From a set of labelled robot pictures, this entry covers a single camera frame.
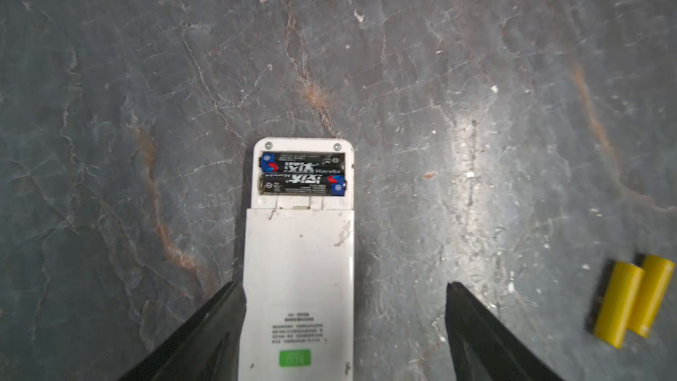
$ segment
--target green label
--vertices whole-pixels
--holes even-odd
[[[280,366],[291,368],[294,366],[310,366],[309,350],[286,350],[280,352]]]

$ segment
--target battery label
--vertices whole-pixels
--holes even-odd
[[[302,196],[343,196],[345,177],[327,174],[263,174],[261,194]]]
[[[344,161],[343,153],[266,152],[260,165],[265,173],[342,174]]]

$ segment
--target yellow battery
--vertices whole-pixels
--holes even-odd
[[[594,334],[616,349],[620,349],[623,343],[643,275],[643,269],[625,262],[616,262],[611,274]]]
[[[647,337],[653,319],[656,318],[658,308],[663,301],[667,284],[670,283],[675,264],[668,259],[649,255],[644,260],[642,269],[644,269],[644,278],[637,293],[628,329],[642,337]]]

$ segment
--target battery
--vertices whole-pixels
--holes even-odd
[[[343,153],[265,152],[261,155],[265,173],[283,174],[343,174]]]
[[[258,186],[265,195],[343,196],[345,177],[327,174],[263,174]]]

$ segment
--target white speck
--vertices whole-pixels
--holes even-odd
[[[364,22],[364,15],[363,15],[363,14],[359,14],[357,9],[355,9],[355,12],[353,13],[353,15],[355,15],[355,18],[358,19],[358,22],[359,22],[359,23]]]

